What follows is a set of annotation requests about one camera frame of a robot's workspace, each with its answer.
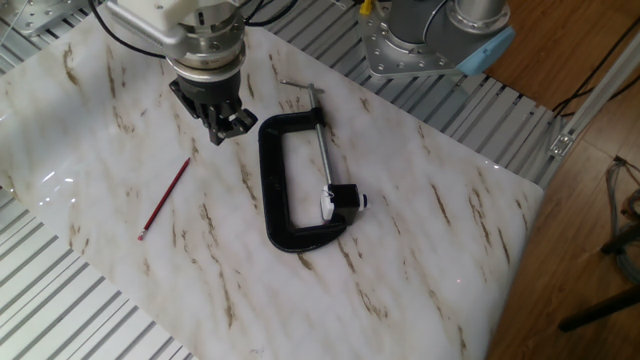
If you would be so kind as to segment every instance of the wooden floor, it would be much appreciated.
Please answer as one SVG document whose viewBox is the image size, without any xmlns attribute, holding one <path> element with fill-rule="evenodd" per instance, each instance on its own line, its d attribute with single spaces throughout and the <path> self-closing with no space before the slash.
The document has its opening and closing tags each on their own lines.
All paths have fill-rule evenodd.
<svg viewBox="0 0 640 360">
<path fill-rule="evenodd" d="M 488 73 L 548 108 L 569 97 L 640 16 L 638 0 L 507 1 L 516 39 Z"/>
<path fill-rule="evenodd" d="M 552 180 L 487 359 L 640 359 L 640 305 L 557 330 L 563 317 L 631 287 L 599 252 L 610 234 L 604 175 L 615 155 L 640 166 L 640 86 L 606 105 Z M 638 187 L 620 173 L 619 198 Z M 630 252 L 640 263 L 640 250 Z"/>
</svg>

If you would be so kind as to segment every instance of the white cable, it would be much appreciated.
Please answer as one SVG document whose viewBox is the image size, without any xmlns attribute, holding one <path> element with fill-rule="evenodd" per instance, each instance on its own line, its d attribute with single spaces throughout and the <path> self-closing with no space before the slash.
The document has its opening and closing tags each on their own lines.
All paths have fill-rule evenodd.
<svg viewBox="0 0 640 360">
<path fill-rule="evenodd" d="M 29 4 L 29 0 L 26 0 L 24 2 L 24 5 L 22 5 L 22 9 L 20 9 L 20 11 L 18 12 L 18 16 L 16 16 L 15 19 L 13 19 L 13 22 L 11 23 L 11 25 L 9 25 L 9 29 L 7 29 L 7 32 L 4 34 L 4 36 L 2 37 L 2 40 L 0 40 L 0 47 L 2 47 L 2 44 L 4 43 L 4 41 L 7 39 L 7 36 L 9 36 L 9 33 L 11 32 L 11 29 L 13 29 L 13 26 L 16 24 L 16 22 L 18 22 L 18 19 L 20 18 L 20 16 L 22 15 L 22 13 L 24 12 L 24 9 L 27 8 L 27 5 Z"/>
</svg>

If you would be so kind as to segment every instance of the metal plate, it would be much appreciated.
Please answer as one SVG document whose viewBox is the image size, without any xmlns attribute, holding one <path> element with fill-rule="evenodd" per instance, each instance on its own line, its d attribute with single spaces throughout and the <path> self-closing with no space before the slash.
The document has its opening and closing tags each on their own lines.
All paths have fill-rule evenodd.
<svg viewBox="0 0 640 360">
<path fill-rule="evenodd" d="M 392 34 L 385 24 L 391 3 L 371 14 L 357 13 L 358 30 L 363 39 L 371 73 L 384 78 L 460 74 L 453 65 L 426 45 L 401 51 L 391 45 Z"/>
<path fill-rule="evenodd" d="M 40 1 L 30 1 L 15 24 L 15 29 L 23 35 L 33 37 L 46 31 L 52 25 L 59 23 L 71 15 L 81 6 L 86 5 L 83 0 L 61 0 L 53 5 L 41 4 Z M 13 22 L 19 14 L 19 9 L 5 18 Z"/>
</svg>

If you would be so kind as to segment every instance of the black c-clamp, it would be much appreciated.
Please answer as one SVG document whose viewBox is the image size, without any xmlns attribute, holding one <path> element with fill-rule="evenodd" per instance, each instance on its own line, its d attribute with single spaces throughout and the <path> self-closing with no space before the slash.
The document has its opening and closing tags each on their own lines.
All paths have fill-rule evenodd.
<svg viewBox="0 0 640 360">
<path fill-rule="evenodd" d="M 260 177 L 262 180 L 262 198 L 267 236 L 278 249 L 301 253 L 322 247 L 335 240 L 348 225 L 353 224 L 356 213 L 367 207 L 367 196 L 358 192 L 355 184 L 332 184 L 329 154 L 324 141 L 324 114 L 316 97 L 313 84 L 298 85 L 309 89 L 311 110 L 294 114 L 276 115 L 267 119 L 258 132 L 260 151 Z M 296 228 L 291 222 L 287 181 L 285 177 L 282 136 L 286 133 L 313 130 L 318 133 L 318 142 L 322 151 L 327 185 L 321 198 L 322 225 Z"/>
</svg>

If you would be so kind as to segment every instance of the cable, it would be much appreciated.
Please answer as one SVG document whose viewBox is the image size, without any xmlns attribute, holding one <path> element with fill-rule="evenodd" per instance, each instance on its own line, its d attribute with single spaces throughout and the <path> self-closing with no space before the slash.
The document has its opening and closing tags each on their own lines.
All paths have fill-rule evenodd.
<svg viewBox="0 0 640 360">
<path fill-rule="evenodd" d="M 116 34 L 114 34 L 109 27 L 107 26 L 107 24 L 104 23 L 104 20 L 102 20 L 102 16 L 100 16 L 100 14 L 98 13 L 98 9 L 96 9 L 96 5 L 93 3 L 93 0 L 88 0 L 89 1 L 89 8 L 91 9 L 91 12 L 93 12 L 93 14 L 96 16 L 96 19 L 98 20 L 98 23 L 100 23 L 100 26 L 102 26 L 102 29 L 104 30 L 104 32 L 106 32 L 109 36 L 111 36 L 111 38 L 113 40 L 115 40 L 116 42 L 118 42 L 120 45 L 128 48 L 129 50 L 133 50 L 137 53 L 143 54 L 143 55 L 147 55 L 147 56 L 151 56 L 154 58 L 158 58 L 158 59 L 164 59 L 165 56 L 164 55 L 160 55 L 160 54 L 155 54 L 146 50 L 142 50 L 140 48 L 137 48 L 127 42 L 125 42 L 124 40 L 120 39 L 119 37 L 116 36 Z"/>
<path fill-rule="evenodd" d="M 297 3 L 298 3 L 298 0 L 291 0 L 291 2 L 289 2 L 289 4 L 285 6 L 282 10 L 280 10 L 279 13 L 277 13 L 276 15 L 273 15 L 267 20 L 259 21 L 259 22 L 248 21 L 245 23 L 245 25 L 249 27 L 262 27 L 262 26 L 271 25 L 274 22 L 282 19 L 285 15 L 287 15 L 293 9 L 293 7 L 296 6 Z"/>
<path fill-rule="evenodd" d="M 632 223 L 626 224 L 622 226 L 622 228 L 618 228 L 618 206 L 616 204 L 616 192 L 615 187 L 618 182 L 618 174 L 620 173 L 620 169 L 626 168 L 626 170 L 631 173 L 631 169 L 640 173 L 640 169 L 636 166 L 629 164 L 625 159 L 616 156 L 613 159 L 613 164 L 609 166 L 607 169 L 607 192 L 609 194 L 609 208 L 611 209 L 611 238 L 615 238 L 620 234 L 620 231 L 627 230 Z M 618 251 L 616 260 L 618 262 L 618 267 L 620 267 L 620 271 L 629 279 L 631 282 L 640 284 L 640 268 L 631 260 L 626 250 L 622 248 Z"/>
<path fill-rule="evenodd" d="M 556 109 L 557 111 L 554 111 L 554 118 L 557 117 L 558 115 L 562 114 L 562 112 L 567 108 L 567 106 L 569 106 L 571 101 L 573 101 L 573 100 L 579 98 L 580 96 L 584 96 L 584 95 L 590 93 L 591 91 L 593 91 L 593 89 L 589 89 L 589 90 L 585 91 L 585 94 L 580 95 L 581 94 L 580 90 L 582 90 L 585 86 L 587 86 L 589 81 L 591 81 L 591 79 L 593 79 L 593 77 L 596 75 L 596 73 L 602 68 L 602 66 L 607 62 L 607 60 L 609 60 L 609 58 L 611 57 L 613 52 L 618 48 L 618 46 L 620 46 L 620 44 L 624 41 L 624 39 L 626 39 L 626 37 L 629 36 L 629 34 L 631 34 L 633 29 L 635 29 L 636 26 L 638 26 L 639 24 L 640 24 L 640 17 L 638 17 L 627 28 L 627 30 L 622 34 L 622 36 L 620 36 L 620 38 L 618 38 L 618 40 L 615 42 L 615 44 L 613 44 L 611 49 L 609 49 L 609 51 L 605 54 L 605 56 L 602 58 L 602 60 L 600 60 L 600 63 L 598 63 L 598 65 L 596 65 L 596 67 L 591 71 L 589 76 L 587 76 L 587 78 L 584 79 L 584 81 L 582 82 L 582 84 L 580 84 L 580 86 L 576 89 L 576 91 L 574 91 L 573 95 L 571 95 L 570 97 L 568 97 L 567 99 L 561 101 L 558 105 L 556 105 L 556 107 L 554 109 Z"/>
<path fill-rule="evenodd" d="M 264 4 L 264 0 L 259 0 L 258 1 L 258 5 L 256 5 L 256 8 L 253 9 L 253 11 L 247 15 L 246 18 L 244 18 L 244 23 L 247 24 L 251 21 L 251 19 L 253 19 L 254 16 L 256 16 L 256 14 L 258 13 L 258 11 L 262 10 L 262 5 Z"/>
<path fill-rule="evenodd" d="M 631 89 L 631 88 L 633 87 L 633 85 L 635 85 L 639 80 L 640 80 L 640 75 L 636 76 L 633 80 L 629 81 L 629 83 L 628 83 L 627 85 L 623 86 L 622 88 L 620 88 L 620 90 L 616 91 L 613 95 L 611 95 L 611 97 L 609 98 L 609 100 L 607 100 L 607 102 L 608 102 L 608 101 L 611 101 L 611 100 L 613 100 L 613 99 L 615 99 L 615 98 L 617 98 L 618 96 L 620 96 L 620 95 L 622 95 L 622 94 L 624 94 L 624 92 L 625 92 L 625 91 L 627 91 L 627 90 Z M 581 97 L 581 96 L 584 96 L 584 95 L 587 95 L 587 94 L 591 93 L 591 92 L 593 91 L 593 89 L 594 89 L 594 88 L 591 88 L 591 89 L 589 89 L 589 90 L 587 90 L 587 91 L 585 91 L 585 92 L 582 92 L 582 93 L 578 94 L 576 98 L 578 98 L 578 97 Z M 561 116 L 561 117 L 568 117 L 568 116 L 573 116 L 573 115 L 575 115 L 575 114 L 576 114 L 576 113 L 575 113 L 575 111 L 574 111 L 574 112 L 570 112 L 570 113 L 562 114 L 562 115 L 560 115 L 560 116 Z"/>
</svg>

